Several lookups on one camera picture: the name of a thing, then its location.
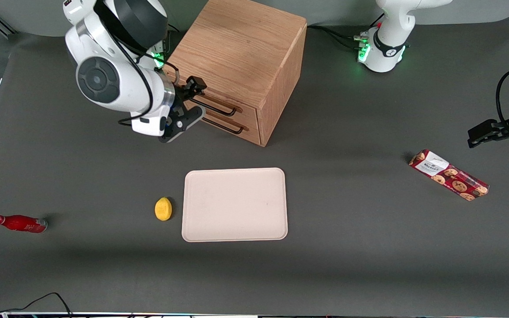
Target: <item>white label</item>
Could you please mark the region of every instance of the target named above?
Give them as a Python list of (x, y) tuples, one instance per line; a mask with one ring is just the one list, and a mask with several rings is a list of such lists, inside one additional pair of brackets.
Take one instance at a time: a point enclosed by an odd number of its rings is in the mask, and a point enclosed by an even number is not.
[(449, 167), (449, 163), (431, 151), (424, 161), (416, 165), (416, 169), (432, 177), (447, 169), (447, 167)]

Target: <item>red snack box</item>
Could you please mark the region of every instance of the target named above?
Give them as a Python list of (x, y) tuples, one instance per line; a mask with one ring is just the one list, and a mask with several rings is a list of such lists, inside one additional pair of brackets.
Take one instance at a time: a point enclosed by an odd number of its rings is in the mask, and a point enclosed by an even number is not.
[(449, 164), (428, 149), (418, 153), (410, 161), (410, 166), (460, 195), (466, 201), (473, 201), (488, 193), (489, 186), (486, 183)]

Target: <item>yellow lemon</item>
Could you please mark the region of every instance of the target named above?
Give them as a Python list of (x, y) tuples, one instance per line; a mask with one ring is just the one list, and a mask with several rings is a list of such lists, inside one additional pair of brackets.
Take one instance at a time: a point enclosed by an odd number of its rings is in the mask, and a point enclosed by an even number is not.
[(161, 221), (168, 221), (172, 216), (172, 203), (167, 197), (160, 199), (154, 206), (154, 214)]

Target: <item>white wall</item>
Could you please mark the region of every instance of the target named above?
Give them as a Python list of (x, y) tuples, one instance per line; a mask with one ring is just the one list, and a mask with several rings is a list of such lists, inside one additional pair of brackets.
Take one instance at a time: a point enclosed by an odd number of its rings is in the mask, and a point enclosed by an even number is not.
[[(171, 24), (186, 29), (207, 0), (160, 0)], [(367, 25), (381, 13), (374, 0), (256, 0), (307, 18), (309, 24)], [(70, 24), (62, 0), (0, 0), (0, 16), (20, 32), (63, 36)], [(454, 0), (416, 12), (419, 24), (494, 22), (509, 18), (509, 0)]]

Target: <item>green led light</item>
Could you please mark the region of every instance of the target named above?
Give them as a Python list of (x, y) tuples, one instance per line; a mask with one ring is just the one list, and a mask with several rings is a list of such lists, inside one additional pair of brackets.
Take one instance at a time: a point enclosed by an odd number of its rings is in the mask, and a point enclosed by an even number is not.
[[(164, 60), (164, 54), (162, 54), (162, 53), (152, 52), (152, 53), (150, 53), (150, 55), (152, 55), (153, 57), (159, 58), (161, 60)], [(162, 66), (164, 66), (164, 63), (160, 62), (159, 60), (154, 60), (154, 62), (156, 63), (156, 66), (158, 68), (161, 68)]]
[(366, 44), (364, 48), (361, 49), (359, 53), (359, 61), (364, 63), (366, 61), (366, 57), (368, 57), (368, 53), (370, 52), (370, 44)]
[(406, 45), (402, 48), (402, 54), (400, 54), (400, 57), (398, 57), (398, 62), (402, 60), (402, 57), (404, 56), (404, 51), (406, 50)]

